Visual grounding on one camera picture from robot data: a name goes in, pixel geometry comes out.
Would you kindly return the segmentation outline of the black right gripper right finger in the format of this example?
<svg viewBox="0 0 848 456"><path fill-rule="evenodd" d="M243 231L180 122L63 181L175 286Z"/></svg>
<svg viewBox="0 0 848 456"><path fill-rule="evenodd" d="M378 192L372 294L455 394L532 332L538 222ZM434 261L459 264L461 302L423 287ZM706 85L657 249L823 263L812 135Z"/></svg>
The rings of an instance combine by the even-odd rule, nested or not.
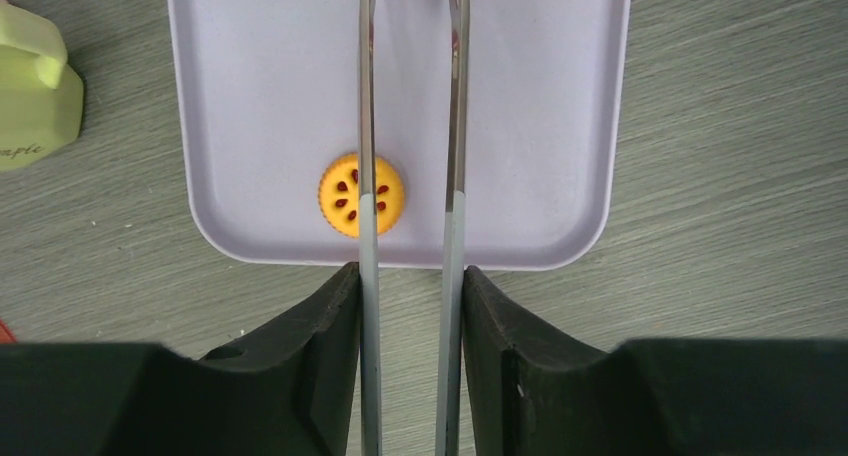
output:
<svg viewBox="0 0 848 456"><path fill-rule="evenodd" d="M510 299L462 289L480 455L843 455L843 339L628 340L604 352Z"/></svg>

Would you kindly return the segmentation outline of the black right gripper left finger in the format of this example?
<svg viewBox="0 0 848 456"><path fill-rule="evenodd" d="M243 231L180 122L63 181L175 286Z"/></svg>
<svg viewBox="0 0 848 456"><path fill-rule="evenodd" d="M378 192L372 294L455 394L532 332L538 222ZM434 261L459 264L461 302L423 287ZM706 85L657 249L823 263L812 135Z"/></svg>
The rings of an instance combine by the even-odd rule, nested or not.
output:
<svg viewBox="0 0 848 456"><path fill-rule="evenodd" d="M200 359L158 343L1 348L5 455L341 455L359 268Z"/></svg>

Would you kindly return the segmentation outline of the metal serving tongs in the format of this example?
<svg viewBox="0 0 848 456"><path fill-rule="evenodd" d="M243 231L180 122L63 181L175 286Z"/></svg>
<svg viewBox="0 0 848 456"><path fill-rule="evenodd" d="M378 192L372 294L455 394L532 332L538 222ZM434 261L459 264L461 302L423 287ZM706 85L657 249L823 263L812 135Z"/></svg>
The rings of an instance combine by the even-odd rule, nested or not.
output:
<svg viewBox="0 0 848 456"><path fill-rule="evenodd" d="M461 303L465 271L466 141L470 0L448 0L451 16L451 90L439 330L435 452L458 450L461 383ZM376 153L374 138L373 20L375 0L359 1L358 225L361 282L362 452L382 452Z"/></svg>

